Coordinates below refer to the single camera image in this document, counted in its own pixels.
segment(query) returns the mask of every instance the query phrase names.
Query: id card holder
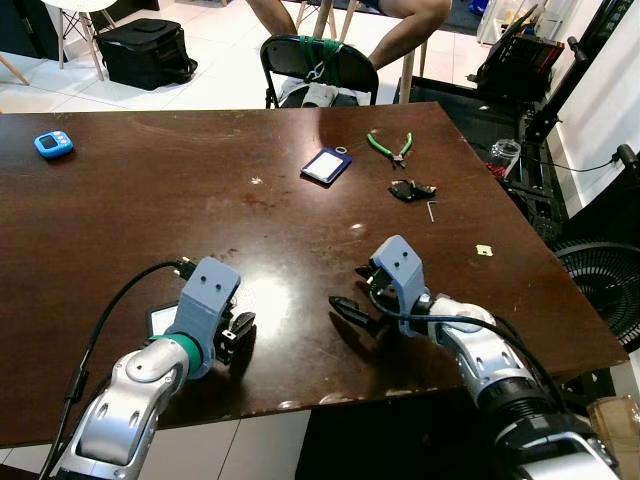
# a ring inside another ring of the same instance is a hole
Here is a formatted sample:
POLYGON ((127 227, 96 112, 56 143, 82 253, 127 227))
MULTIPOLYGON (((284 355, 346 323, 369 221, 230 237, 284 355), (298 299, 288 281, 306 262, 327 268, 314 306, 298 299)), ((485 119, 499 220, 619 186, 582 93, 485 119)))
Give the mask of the id card holder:
POLYGON ((346 153, 347 149, 344 147, 336 149, 325 147, 302 167, 300 172, 323 185, 331 185, 351 163, 351 157, 346 153))

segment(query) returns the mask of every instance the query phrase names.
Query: wooden table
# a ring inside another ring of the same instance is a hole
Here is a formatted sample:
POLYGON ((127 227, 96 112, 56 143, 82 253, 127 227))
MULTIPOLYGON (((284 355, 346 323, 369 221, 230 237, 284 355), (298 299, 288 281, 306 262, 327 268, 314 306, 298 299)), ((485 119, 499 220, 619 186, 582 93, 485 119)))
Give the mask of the wooden table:
MULTIPOLYGON (((0 446, 48 441, 71 371, 114 293, 144 268, 212 255, 239 270, 236 313, 257 313, 243 375, 216 367, 189 383, 164 426, 460 385, 424 339, 375 345, 330 316, 329 295, 368 302, 355 282, 389 236, 424 262, 427 285, 509 318, 554 375, 620 363, 621 347, 437 104, 221 112, 0 116, 0 446), (47 162, 33 148, 63 130, 76 148, 47 162), (365 135, 414 147, 393 170, 365 135), (353 163, 329 189, 299 169, 324 146, 353 163), (438 186, 424 202, 387 192, 438 186), (478 256, 476 244, 493 247, 478 256)), ((156 273, 105 327, 87 391, 146 337, 145 314, 183 281, 156 273)))

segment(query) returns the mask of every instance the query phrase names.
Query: pliers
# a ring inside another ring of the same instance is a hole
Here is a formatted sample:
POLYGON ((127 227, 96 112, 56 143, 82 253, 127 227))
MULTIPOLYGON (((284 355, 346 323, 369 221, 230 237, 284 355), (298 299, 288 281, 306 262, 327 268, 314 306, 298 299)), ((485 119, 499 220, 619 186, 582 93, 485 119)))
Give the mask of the pliers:
POLYGON ((373 148, 378 150, 386 157, 389 157, 393 168, 396 168, 396 165, 400 165, 402 168, 407 168, 407 161, 404 159, 404 156, 411 148, 411 145, 413 145, 413 135, 411 134, 411 132, 407 134, 407 143, 402 148, 402 150, 400 150, 400 153, 398 155, 395 155, 391 150, 380 145, 370 133, 367 134, 367 140, 369 140, 369 143, 373 148))

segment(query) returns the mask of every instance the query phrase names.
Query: white wall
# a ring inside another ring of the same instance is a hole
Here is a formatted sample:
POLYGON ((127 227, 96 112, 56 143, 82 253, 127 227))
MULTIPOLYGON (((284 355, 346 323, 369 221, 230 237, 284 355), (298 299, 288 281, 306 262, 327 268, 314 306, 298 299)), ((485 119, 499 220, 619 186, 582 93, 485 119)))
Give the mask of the white wall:
MULTIPOLYGON (((599 0, 580 0, 562 29, 561 40, 578 40, 599 0)), ((554 68, 555 88, 573 62, 566 51, 554 68)), ((555 163, 586 169, 605 163, 621 143, 640 150, 640 1, 634 2, 559 114, 562 123, 550 135, 555 163)), ((622 171, 622 164, 593 172, 556 169, 570 216, 593 200, 622 171)))

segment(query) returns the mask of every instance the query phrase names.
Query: folding chair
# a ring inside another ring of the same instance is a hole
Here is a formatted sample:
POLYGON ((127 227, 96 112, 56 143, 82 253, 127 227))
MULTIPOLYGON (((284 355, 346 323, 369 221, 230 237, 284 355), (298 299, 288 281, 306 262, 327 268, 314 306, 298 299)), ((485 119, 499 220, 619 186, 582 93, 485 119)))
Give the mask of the folding chair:
MULTIPOLYGON (((260 60, 268 84, 267 108, 272 103, 280 108, 272 73, 371 93, 369 104, 376 103, 378 74, 369 59, 349 45, 298 35, 274 35, 262 45, 260 60)), ((305 90, 290 95, 282 106, 299 107, 305 90)))

